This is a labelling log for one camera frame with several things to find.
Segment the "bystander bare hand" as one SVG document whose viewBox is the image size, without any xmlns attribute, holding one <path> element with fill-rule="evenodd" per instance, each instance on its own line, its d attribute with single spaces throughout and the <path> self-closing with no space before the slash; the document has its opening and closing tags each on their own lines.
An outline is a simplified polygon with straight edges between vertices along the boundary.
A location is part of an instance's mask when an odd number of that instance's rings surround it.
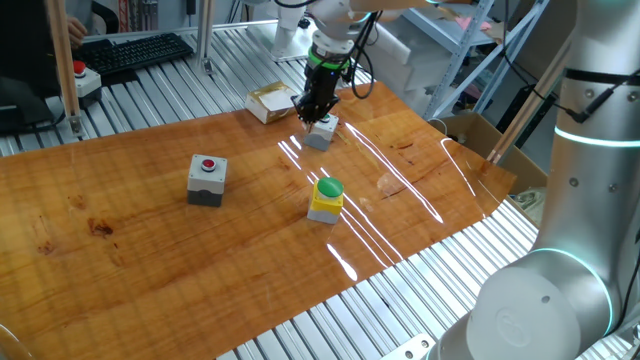
<svg viewBox="0 0 640 360">
<path fill-rule="evenodd" d="M 89 35 L 88 29 L 80 20 L 72 16 L 67 17 L 67 28 L 71 48 L 77 49 L 81 47 L 84 38 Z"/>
</svg>

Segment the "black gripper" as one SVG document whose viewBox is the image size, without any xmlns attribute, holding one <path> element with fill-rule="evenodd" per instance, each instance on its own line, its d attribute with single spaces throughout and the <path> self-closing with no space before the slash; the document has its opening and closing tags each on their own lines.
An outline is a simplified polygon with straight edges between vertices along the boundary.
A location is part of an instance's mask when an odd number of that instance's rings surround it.
<svg viewBox="0 0 640 360">
<path fill-rule="evenodd" d="M 292 97 L 294 109 L 305 125 L 324 122 L 330 110 L 340 101 L 335 89 L 341 73 L 325 66 L 307 65 L 305 75 L 303 94 Z"/>
</svg>

